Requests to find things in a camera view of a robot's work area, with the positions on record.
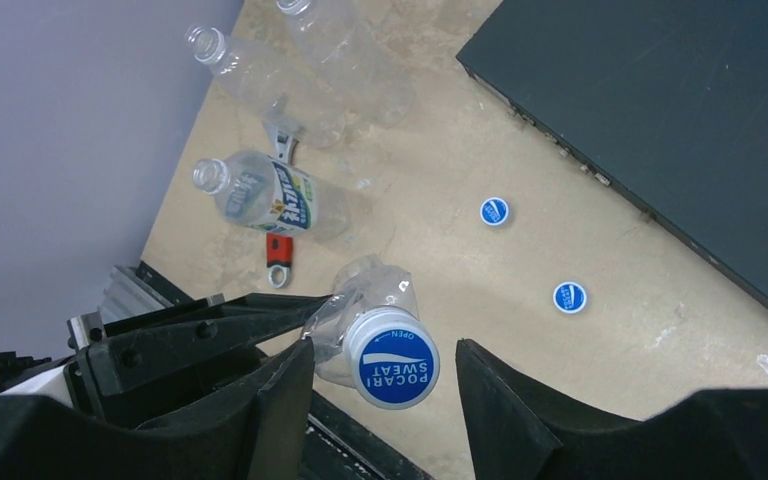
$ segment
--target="lavender wall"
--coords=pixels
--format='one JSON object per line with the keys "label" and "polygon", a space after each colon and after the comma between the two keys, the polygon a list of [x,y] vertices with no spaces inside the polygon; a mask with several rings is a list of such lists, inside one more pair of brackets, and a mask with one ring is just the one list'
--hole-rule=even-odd
{"label": "lavender wall", "polygon": [[67,353],[141,253],[210,78],[184,44],[242,0],[0,0],[0,350]]}

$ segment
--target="bottle mouth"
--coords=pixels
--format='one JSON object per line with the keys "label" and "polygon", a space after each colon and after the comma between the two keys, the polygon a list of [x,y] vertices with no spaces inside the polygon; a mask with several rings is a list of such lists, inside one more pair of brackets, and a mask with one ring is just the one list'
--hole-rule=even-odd
{"label": "bottle mouth", "polygon": [[225,35],[215,28],[193,25],[187,30],[187,44],[196,60],[212,65],[225,53]]}
{"label": "bottle mouth", "polygon": [[193,185],[199,190],[215,195],[228,186],[228,165],[215,158],[199,160],[193,169]]}
{"label": "bottle mouth", "polygon": [[277,0],[275,3],[284,15],[298,15],[310,6],[310,0]]}

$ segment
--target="bottle with label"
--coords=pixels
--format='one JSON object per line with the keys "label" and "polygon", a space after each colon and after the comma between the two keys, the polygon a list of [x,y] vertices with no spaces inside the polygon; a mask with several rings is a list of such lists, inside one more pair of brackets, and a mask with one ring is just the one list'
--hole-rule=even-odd
{"label": "bottle with label", "polygon": [[265,153],[199,160],[193,184],[212,195],[222,217],[235,225],[318,241],[336,237],[349,225],[342,190]]}
{"label": "bottle with label", "polygon": [[368,255],[344,267],[332,291],[302,329],[313,341],[316,374],[381,408],[424,400],[440,375],[440,357],[419,323],[410,273]]}
{"label": "bottle with label", "polygon": [[373,38],[352,0],[277,0],[308,65],[361,116],[383,127],[414,100],[407,75]]}
{"label": "bottle with label", "polygon": [[314,148],[340,140],[344,109],[278,52],[201,26],[190,27],[187,43],[223,90],[278,130]]}

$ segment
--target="table surface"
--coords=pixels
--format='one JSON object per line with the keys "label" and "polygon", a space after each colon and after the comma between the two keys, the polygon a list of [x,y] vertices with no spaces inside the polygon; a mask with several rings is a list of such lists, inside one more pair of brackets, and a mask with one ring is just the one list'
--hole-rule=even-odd
{"label": "table surface", "polygon": [[[376,37],[409,72],[417,105],[388,130],[350,116],[341,143],[300,145],[294,159],[347,190],[354,226],[327,244],[296,241],[292,281],[281,293],[326,294],[341,266],[377,253],[412,272],[421,320],[442,359],[434,392],[405,411],[377,409],[318,379],[316,389],[438,479],[473,478],[454,365],[461,338],[574,398],[637,419],[700,388],[768,387],[768,313],[561,157],[457,63],[499,1],[360,1]],[[234,34],[298,61],[269,0],[247,1]],[[191,185],[200,158],[251,148],[272,151],[259,120],[212,85],[143,252],[191,296],[275,291],[263,235],[224,223]],[[479,218],[491,196],[512,208],[503,229]],[[588,292],[587,308],[574,316],[552,303],[564,280]],[[276,352],[296,335],[264,348]]]}

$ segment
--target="bottle cap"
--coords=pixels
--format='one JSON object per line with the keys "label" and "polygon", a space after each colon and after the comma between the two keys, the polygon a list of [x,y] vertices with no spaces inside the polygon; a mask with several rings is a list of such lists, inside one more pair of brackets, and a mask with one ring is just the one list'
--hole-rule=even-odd
{"label": "bottle cap", "polygon": [[275,3],[284,15],[298,15],[310,6],[310,0],[278,0]]}
{"label": "bottle cap", "polygon": [[553,299],[563,313],[578,313],[587,305],[587,292],[575,282],[563,282],[555,288]]}
{"label": "bottle cap", "polygon": [[431,393],[440,356],[419,320],[398,307],[364,312],[346,332],[344,349],[355,388],[369,403],[402,410]]}
{"label": "bottle cap", "polygon": [[499,197],[490,197],[481,204],[481,220],[491,227],[498,227],[508,221],[508,202]]}

